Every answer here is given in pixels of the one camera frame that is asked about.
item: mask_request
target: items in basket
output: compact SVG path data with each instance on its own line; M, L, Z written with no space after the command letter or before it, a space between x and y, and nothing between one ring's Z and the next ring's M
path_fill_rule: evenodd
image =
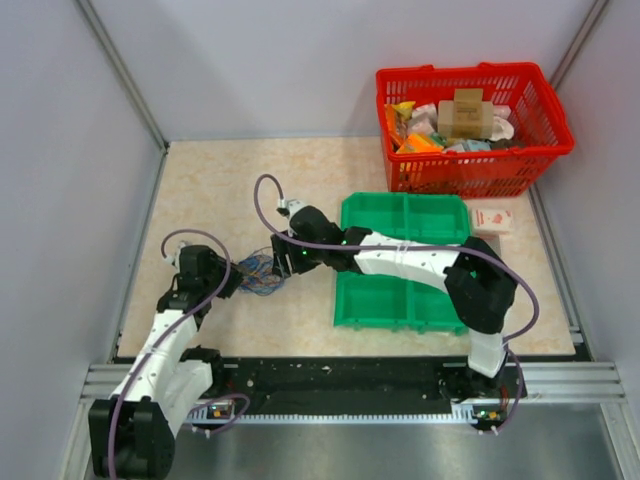
M520 146L508 121L511 108L482 101L481 88L455 90L453 100L415 106L386 105L387 128L396 153L481 152Z

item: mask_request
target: green compartment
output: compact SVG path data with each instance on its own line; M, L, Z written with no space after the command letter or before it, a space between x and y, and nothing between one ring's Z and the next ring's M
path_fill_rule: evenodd
M467 207L455 195L354 193L342 202L341 226L436 245L463 243L471 232ZM445 293L408 280L349 272L338 274L333 323L356 330L467 331Z

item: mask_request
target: metal plate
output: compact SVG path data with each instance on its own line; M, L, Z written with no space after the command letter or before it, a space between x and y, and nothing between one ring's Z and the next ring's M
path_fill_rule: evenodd
M622 479L600 407L523 406L499 437L466 425L238 426L180 434L169 480Z

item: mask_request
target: beige countertop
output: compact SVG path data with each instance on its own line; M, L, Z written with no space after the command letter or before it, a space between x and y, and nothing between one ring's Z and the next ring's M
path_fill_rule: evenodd
M339 224L340 205L353 192L386 191L378 138L299 138L175 142L171 145L135 282L119 355L137 355L149 333L158 298L174 274L160 256L160 242L178 228L216 235L234 261L270 245L269 231L252 201L258 175L274 174L285 195L304 199ZM276 226L276 191L265 182L261 204ZM540 299L540 319L511 342L519 354L572 354L567 319L544 252L529 198L486 199L468 205L508 207L516 231L503 237L504 261L527 280ZM185 239L206 243L197 236ZM179 240L169 243L172 251ZM466 335L406 330L354 331L333 327L336 274L329 268L287 280L268 297L236 292L213 302L194 345L225 356L372 356L466 354ZM523 326L531 304L522 288L506 319L506 332Z

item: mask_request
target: white box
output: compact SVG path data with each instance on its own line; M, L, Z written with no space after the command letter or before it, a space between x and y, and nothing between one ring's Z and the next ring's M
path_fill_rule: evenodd
M474 234L511 233L514 229L513 212L502 208L472 208L471 226Z

